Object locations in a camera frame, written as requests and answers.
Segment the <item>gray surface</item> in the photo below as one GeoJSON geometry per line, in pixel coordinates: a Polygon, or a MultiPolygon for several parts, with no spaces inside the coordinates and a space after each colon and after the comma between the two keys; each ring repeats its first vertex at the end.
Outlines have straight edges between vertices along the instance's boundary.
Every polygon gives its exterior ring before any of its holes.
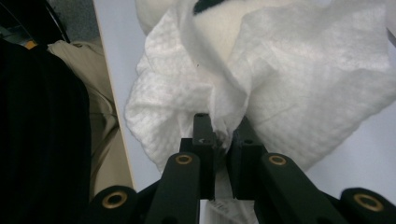
{"type": "Polygon", "coordinates": [[[92,0],[48,0],[71,41],[99,36],[92,0]]]}

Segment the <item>khaki pants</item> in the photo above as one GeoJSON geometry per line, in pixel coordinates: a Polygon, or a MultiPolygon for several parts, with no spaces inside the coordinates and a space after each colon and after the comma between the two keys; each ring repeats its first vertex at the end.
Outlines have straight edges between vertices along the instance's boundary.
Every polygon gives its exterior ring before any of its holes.
{"type": "Polygon", "coordinates": [[[49,52],[61,58],[84,82],[90,97],[91,196],[114,185],[132,187],[100,39],[72,44],[58,41],[49,45],[49,52]]]}

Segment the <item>black fabric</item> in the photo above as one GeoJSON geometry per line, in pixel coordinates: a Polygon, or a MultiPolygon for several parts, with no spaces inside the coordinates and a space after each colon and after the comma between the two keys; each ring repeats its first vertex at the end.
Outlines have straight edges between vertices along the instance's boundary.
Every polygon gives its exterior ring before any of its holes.
{"type": "Polygon", "coordinates": [[[45,48],[0,39],[0,223],[76,223],[89,203],[83,83],[45,48]]]}

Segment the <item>white towel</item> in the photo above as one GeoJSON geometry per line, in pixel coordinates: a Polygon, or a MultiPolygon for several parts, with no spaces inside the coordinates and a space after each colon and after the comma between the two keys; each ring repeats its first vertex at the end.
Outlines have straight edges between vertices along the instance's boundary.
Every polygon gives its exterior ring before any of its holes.
{"type": "Polygon", "coordinates": [[[268,150],[306,169],[396,99],[384,1],[235,0],[193,16],[195,2],[148,34],[126,108],[160,170],[195,113],[226,147],[246,115],[268,150]]]}

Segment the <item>white table surface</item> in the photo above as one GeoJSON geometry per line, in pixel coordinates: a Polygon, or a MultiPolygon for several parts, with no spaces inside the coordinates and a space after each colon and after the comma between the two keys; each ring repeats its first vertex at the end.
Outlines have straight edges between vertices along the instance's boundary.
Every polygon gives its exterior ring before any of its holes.
{"type": "MultiPolygon", "coordinates": [[[[136,18],[134,0],[93,2],[134,187],[139,191],[160,178],[154,163],[127,129],[124,118],[145,36],[136,18]]],[[[396,64],[396,49],[389,48],[396,64]]],[[[363,187],[396,204],[396,104],[364,121],[344,144],[312,167],[307,175],[319,189],[336,198],[345,188],[363,187]]]]}

